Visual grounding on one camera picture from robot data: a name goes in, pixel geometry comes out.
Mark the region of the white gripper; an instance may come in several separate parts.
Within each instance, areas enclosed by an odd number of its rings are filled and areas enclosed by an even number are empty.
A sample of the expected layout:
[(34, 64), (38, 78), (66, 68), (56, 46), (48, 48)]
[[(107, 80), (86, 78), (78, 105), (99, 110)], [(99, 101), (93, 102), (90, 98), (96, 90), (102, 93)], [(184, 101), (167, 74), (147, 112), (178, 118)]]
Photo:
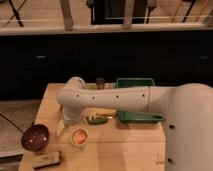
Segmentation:
[(62, 120), (65, 125), (76, 125), (82, 121), (82, 109), (71, 109), (64, 107), (62, 109)]

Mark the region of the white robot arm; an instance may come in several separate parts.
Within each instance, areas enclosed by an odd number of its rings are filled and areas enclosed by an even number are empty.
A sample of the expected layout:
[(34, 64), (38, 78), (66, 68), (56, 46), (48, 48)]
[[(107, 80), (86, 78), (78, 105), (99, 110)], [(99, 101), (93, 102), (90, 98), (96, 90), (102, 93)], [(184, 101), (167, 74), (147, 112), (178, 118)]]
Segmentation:
[(63, 121), (87, 107), (159, 115), (165, 118), (165, 171), (213, 171), (213, 87), (137, 86), (91, 90), (71, 78), (59, 91)]

